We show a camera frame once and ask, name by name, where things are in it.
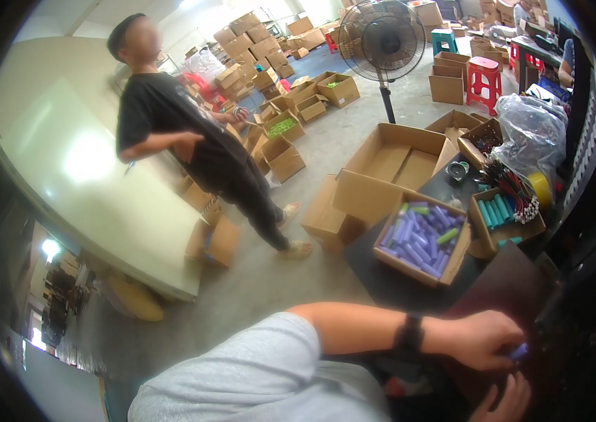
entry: standing fan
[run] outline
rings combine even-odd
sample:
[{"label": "standing fan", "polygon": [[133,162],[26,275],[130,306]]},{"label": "standing fan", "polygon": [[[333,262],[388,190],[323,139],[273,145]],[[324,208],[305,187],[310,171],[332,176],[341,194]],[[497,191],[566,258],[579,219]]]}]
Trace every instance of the standing fan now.
[{"label": "standing fan", "polygon": [[396,0],[362,1],[344,16],[338,38],[345,63],[380,82],[387,120],[395,123],[386,83],[408,74],[422,60],[426,37],[416,13]]}]

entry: black pants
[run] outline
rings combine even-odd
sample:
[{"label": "black pants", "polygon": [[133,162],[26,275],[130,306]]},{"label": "black pants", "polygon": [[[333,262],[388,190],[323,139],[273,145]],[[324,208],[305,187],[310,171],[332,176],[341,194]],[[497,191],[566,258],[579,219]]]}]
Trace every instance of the black pants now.
[{"label": "black pants", "polygon": [[277,228],[284,211],[270,199],[270,185],[252,158],[233,181],[219,193],[227,203],[234,204],[249,219],[256,233],[277,250],[287,250],[289,240]]}]

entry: worker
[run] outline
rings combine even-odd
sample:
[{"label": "worker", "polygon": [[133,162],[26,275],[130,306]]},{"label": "worker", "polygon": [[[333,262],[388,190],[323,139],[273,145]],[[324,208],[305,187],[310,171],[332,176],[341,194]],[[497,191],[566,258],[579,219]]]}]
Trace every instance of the worker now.
[{"label": "worker", "polygon": [[523,35],[526,32],[521,26],[522,20],[530,20],[530,12],[532,11],[531,0],[521,0],[517,5],[513,7],[513,23],[516,27],[516,34]]},{"label": "worker", "polygon": [[563,61],[558,69],[558,79],[563,88],[572,88],[575,84],[575,42],[572,38],[565,40]]},{"label": "worker", "polygon": [[[412,421],[388,412],[384,391],[367,369],[320,356],[394,348],[447,355],[480,371],[505,371],[513,362],[503,350],[523,342],[522,330],[497,311],[449,321],[348,303],[298,305],[143,384],[128,420]],[[521,373],[508,375],[502,399],[491,410],[496,396],[493,385],[470,422],[519,421],[530,385]]]},{"label": "worker", "polygon": [[305,258],[309,242],[289,241],[280,229],[299,203],[284,209],[270,199],[270,186],[242,144],[226,131],[249,112],[218,114],[199,107],[184,86],[158,72],[161,34],[142,13],[127,17],[108,38],[108,50],[131,70],[120,99],[117,154],[123,163],[169,151],[204,191],[234,204],[282,257]]}]

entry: wire bundle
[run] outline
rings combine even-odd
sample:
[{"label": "wire bundle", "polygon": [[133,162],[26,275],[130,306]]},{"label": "wire bundle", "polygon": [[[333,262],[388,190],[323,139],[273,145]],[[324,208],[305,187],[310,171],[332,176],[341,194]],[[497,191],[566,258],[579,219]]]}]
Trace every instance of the wire bundle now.
[{"label": "wire bundle", "polygon": [[513,198],[513,217],[521,224],[532,221],[540,212],[540,203],[536,196],[530,196],[523,188],[521,179],[497,158],[490,156],[481,170],[488,184],[500,188],[505,194]]}]

